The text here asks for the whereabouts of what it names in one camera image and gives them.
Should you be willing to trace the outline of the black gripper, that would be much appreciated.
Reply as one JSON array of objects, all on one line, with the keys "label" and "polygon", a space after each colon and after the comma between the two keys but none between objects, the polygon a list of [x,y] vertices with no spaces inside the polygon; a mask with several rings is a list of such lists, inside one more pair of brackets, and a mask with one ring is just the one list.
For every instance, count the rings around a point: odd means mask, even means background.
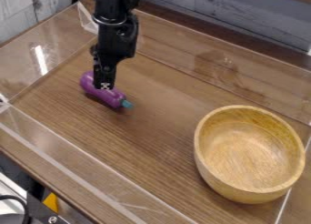
[{"label": "black gripper", "polygon": [[120,19],[93,14],[92,20],[99,27],[97,43],[89,49],[93,56],[93,86],[111,90],[115,87],[116,64],[135,56],[139,19],[134,14],[125,14]]}]

